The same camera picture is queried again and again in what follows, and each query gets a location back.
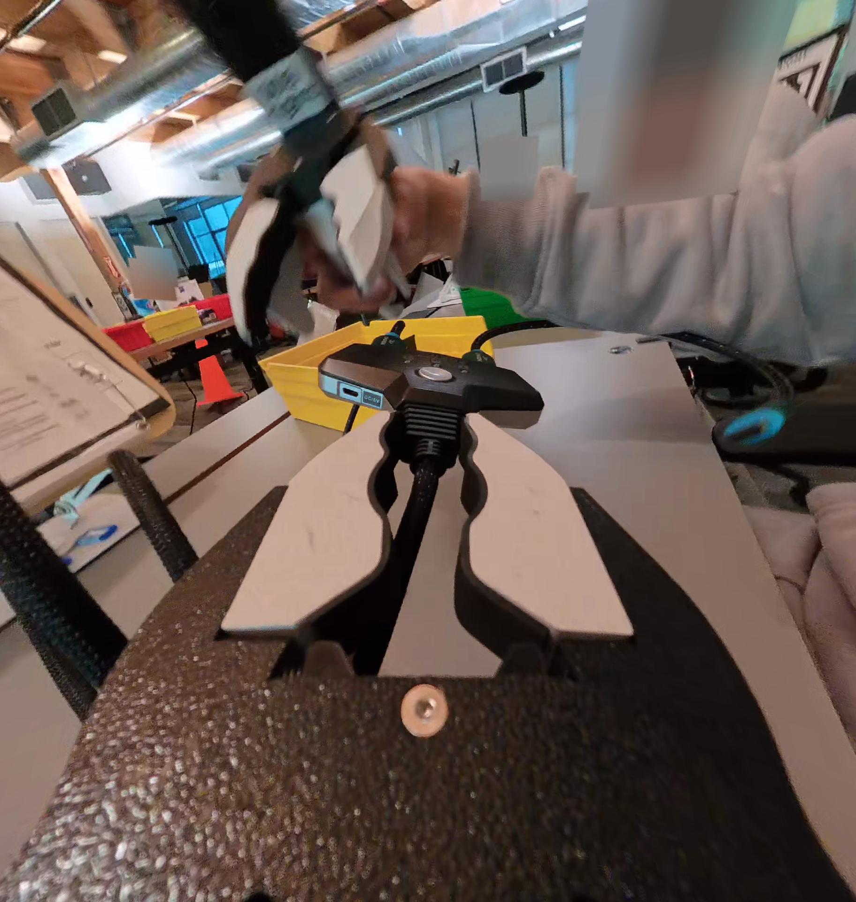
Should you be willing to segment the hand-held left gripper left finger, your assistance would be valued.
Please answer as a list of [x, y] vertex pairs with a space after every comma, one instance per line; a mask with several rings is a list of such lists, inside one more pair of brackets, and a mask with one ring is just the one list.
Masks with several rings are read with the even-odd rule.
[[392, 415], [376, 414], [326, 447], [288, 484], [220, 624], [236, 637], [290, 638], [386, 569], [398, 497]]

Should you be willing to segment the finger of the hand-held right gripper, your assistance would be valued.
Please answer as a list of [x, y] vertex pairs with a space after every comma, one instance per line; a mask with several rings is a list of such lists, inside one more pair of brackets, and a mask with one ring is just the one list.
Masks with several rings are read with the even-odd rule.
[[273, 322], [288, 332], [309, 334], [298, 206], [289, 199], [261, 197], [242, 214], [226, 258], [232, 317], [240, 337], [254, 344], [269, 335]]
[[360, 144], [346, 153], [316, 189], [301, 222], [334, 268], [362, 295], [382, 278], [399, 280], [399, 264], [391, 262], [393, 201], [370, 149]]

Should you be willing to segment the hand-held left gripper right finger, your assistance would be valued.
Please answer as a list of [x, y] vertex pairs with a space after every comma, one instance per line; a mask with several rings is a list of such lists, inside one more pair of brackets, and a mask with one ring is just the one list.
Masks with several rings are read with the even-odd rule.
[[468, 414], [459, 456], [467, 515], [455, 613], [478, 641], [628, 639], [634, 629], [563, 477]]

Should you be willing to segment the black switch hub box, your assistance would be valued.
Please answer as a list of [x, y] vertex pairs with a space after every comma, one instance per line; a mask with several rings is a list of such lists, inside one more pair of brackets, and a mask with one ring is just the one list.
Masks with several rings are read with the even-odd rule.
[[365, 412], [388, 412], [390, 453], [413, 470], [423, 458], [438, 461], [442, 472], [452, 466], [468, 414], [514, 415], [521, 428], [544, 407], [537, 389], [492, 356], [431, 355], [388, 334], [326, 357], [319, 386]]

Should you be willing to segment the person's right forearm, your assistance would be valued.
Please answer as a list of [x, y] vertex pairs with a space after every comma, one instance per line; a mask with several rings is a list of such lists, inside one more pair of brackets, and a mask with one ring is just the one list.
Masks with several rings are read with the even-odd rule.
[[592, 209], [552, 168], [517, 200], [492, 198], [475, 171], [467, 185], [456, 279], [524, 317], [856, 363], [856, 115], [820, 128], [801, 96], [773, 87], [727, 195]]

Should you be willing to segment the person's right hand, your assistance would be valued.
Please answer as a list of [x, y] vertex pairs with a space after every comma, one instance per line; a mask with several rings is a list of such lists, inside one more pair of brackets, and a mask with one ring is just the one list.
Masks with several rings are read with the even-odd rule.
[[[464, 240], [469, 181], [419, 167], [397, 167], [391, 174], [395, 220], [391, 248], [405, 273], [425, 257], [455, 259]], [[305, 270], [315, 276], [318, 300], [340, 313], [373, 313], [396, 299], [386, 276], [363, 294], [345, 280], [306, 232], [298, 244]]]

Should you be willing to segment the small yellow plastic bin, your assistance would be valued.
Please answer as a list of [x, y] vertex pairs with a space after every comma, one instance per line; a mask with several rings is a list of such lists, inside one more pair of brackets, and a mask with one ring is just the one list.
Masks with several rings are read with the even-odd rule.
[[200, 311], [192, 304], [163, 310], [144, 317], [142, 326], [153, 344], [167, 342], [200, 328]]

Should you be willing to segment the wooden background table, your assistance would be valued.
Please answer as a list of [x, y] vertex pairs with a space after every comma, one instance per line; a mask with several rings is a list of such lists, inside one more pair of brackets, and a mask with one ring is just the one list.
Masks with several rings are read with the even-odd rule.
[[201, 360], [222, 352], [230, 352], [234, 360], [242, 363], [255, 392], [262, 393], [271, 387], [253, 347], [239, 335], [232, 319], [208, 323], [172, 339], [130, 351], [129, 355], [147, 364], [147, 371], [154, 379], [163, 381], [190, 371], [198, 373]]

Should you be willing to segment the orange traffic cone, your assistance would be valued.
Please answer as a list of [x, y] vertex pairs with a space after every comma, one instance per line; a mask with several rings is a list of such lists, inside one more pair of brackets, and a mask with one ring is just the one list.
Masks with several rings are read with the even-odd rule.
[[245, 393], [232, 388], [224, 372], [220, 354], [215, 352], [213, 344], [209, 344], [206, 339], [196, 339], [194, 344], [195, 350], [204, 354], [198, 361], [201, 398], [197, 403], [202, 407], [209, 407], [244, 400]]

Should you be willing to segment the green plastic bin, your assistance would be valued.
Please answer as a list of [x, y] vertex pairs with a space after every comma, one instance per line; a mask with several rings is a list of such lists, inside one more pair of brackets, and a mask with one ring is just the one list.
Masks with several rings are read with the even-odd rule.
[[501, 294], [480, 288], [460, 287], [460, 302], [467, 317], [480, 317], [486, 329], [495, 329], [527, 321], [512, 307], [510, 299]]

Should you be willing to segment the white vent grille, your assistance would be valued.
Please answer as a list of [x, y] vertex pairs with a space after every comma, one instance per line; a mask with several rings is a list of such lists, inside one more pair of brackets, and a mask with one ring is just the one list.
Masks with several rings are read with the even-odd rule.
[[501, 90], [504, 85], [527, 74], [527, 48], [522, 46], [506, 51], [481, 63], [479, 69], [485, 93]]

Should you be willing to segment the black floor lamp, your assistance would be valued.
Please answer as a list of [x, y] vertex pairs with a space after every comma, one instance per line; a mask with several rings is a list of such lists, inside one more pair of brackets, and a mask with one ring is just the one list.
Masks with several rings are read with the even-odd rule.
[[512, 78], [498, 88], [501, 96], [517, 96], [519, 102], [519, 116], [521, 136], [528, 136], [527, 102], [526, 94], [535, 86], [544, 81], [545, 73], [542, 70], [527, 71], [516, 78]]

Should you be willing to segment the white card with blue marks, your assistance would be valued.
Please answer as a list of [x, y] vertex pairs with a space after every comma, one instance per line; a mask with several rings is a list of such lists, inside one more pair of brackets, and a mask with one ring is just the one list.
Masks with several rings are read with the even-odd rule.
[[129, 503], [118, 492], [96, 491], [77, 506], [61, 505], [35, 524], [46, 544], [77, 574], [136, 528]]

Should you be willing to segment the black textured document stand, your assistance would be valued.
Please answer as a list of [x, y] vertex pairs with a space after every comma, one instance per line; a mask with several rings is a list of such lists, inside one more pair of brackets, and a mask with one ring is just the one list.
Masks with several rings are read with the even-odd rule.
[[[138, 457], [108, 457], [114, 480], [173, 583], [198, 556]], [[128, 639], [32, 525], [0, 479], [0, 590], [80, 721]]]

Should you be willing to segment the black chair with cyan mark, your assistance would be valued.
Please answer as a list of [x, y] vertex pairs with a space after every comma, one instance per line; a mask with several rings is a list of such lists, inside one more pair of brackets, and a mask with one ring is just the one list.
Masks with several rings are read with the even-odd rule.
[[817, 487], [856, 482], [856, 366], [828, 372], [816, 389], [799, 393], [772, 437], [752, 440], [714, 427], [712, 438], [724, 462], [746, 467], [764, 504], [805, 511]]

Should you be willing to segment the silver ventilation duct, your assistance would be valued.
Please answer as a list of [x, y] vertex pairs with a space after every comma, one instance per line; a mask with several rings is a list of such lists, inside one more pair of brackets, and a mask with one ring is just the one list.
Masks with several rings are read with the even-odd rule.
[[[527, 48], [527, 62], [545, 67], [576, 55], [587, 2], [435, 2], [386, 25], [345, 51], [368, 76], [354, 100], [377, 110], [444, 84], [506, 51]], [[152, 113], [180, 100], [228, 68], [189, 25], [168, 29], [156, 47], [138, 52], [93, 88], [73, 93], [80, 123], [48, 141], [36, 120], [10, 148], [29, 166], [59, 166], [92, 155]]]

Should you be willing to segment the black and white wall poster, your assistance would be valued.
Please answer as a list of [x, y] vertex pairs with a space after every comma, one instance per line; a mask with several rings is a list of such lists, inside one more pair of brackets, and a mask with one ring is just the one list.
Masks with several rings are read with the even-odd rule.
[[819, 112], [848, 31], [849, 25], [843, 24], [783, 54], [774, 73], [774, 84], [790, 87], [813, 112]]

